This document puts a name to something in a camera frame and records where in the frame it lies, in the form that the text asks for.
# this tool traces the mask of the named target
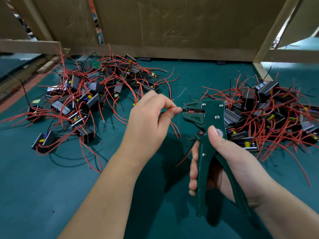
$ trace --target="right hand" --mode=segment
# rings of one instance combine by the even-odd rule
[[[250,152],[222,138],[214,126],[210,126],[207,132],[210,143],[228,162],[237,182],[246,195],[248,205],[253,208],[259,206],[277,183]],[[198,148],[199,142],[197,141],[192,148],[193,159],[189,173],[189,193],[193,196],[197,189]],[[207,179],[207,190],[217,188],[228,199],[235,202],[233,190],[225,171],[216,160],[215,162],[212,161],[209,169],[210,176]]]

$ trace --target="left hand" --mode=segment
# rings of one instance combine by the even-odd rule
[[[167,110],[160,116],[161,110]],[[160,148],[172,118],[182,111],[168,97],[146,93],[131,110],[129,122],[117,151],[121,159],[142,169]]]

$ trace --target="forearm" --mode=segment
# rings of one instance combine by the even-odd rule
[[[139,173],[114,154],[59,238],[122,239]]]
[[[277,183],[255,211],[275,239],[319,237],[319,215]]]

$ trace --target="teal mat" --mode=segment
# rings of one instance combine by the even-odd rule
[[[73,68],[73,62],[67,63],[69,68]],[[206,91],[202,85],[224,90],[229,88],[229,78],[235,84],[239,74],[242,77],[255,75],[251,64],[241,63],[218,66],[214,62],[155,60],[143,61],[141,65],[163,68],[169,73],[174,68],[172,77],[180,74],[171,83],[172,98],[179,96],[186,88],[192,99],[199,99]],[[273,67],[270,73],[275,77],[277,71],[280,71],[278,80],[282,86],[292,86],[292,76],[300,78],[300,86],[305,87],[303,92],[318,85],[313,81],[319,74],[317,66],[305,70]],[[54,85],[58,80],[59,77],[52,74],[39,85]],[[45,88],[34,87],[28,92],[29,99],[45,91]],[[165,84],[161,85],[160,92],[168,95]],[[132,98],[132,94],[125,89],[121,94],[120,108],[117,108],[123,118],[129,117],[132,108],[128,96]],[[174,102],[178,106],[189,102],[188,93],[184,91]],[[25,98],[21,98],[1,113],[0,119],[19,114],[26,106]],[[97,113],[94,116],[99,120],[97,138],[90,147],[98,153],[105,166],[120,145],[126,126],[114,118],[107,106],[103,110],[106,123]],[[13,123],[0,124],[0,238],[56,238],[99,176],[86,164],[75,136],[47,156],[40,157],[30,148],[39,133],[47,131],[50,122],[45,120],[29,128],[26,128],[28,122],[14,128],[11,128]],[[139,176],[125,238],[270,238],[264,229],[255,229],[236,206],[218,191],[210,191],[207,195],[210,205],[207,218],[195,216],[195,201],[188,194],[190,160],[177,168],[175,165],[190,149],[192,143],[186,142],[197,129],[181,116],[175,117],[173,122],[180,129],[182,138],[177,139],[170,127],[163,145]],[[263,166],[276,181],[319,212],[318,150],[312,148],[311,151],[312,155],[298,151],[297,158],[308,174],[312,188],[293,158],[282,150],[275,151]],[[88,150],[85,153],[95,165],[94,156]]]

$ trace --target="green wire stripper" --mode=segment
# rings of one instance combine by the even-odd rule
[[[199,141],[199,157],[198,157],[198,177],[196,200],[196,215],[203,216],[206,210],[206,182],[207,174],[211,160],[213,157],[223,167],[229,181],[231,183],[236,205],[240,211],[250,219],[251,214],[247,204],[247,199],[240,185],[235,179],[227,161],[216,151],[208,139],[207,130],[214,125],[220,136],[227,139],[224,123],[225,103],[222,100],[200,100],[194,101],[183,106],[183,119],[193,123],[202,134],[195,133],[194,137]]]

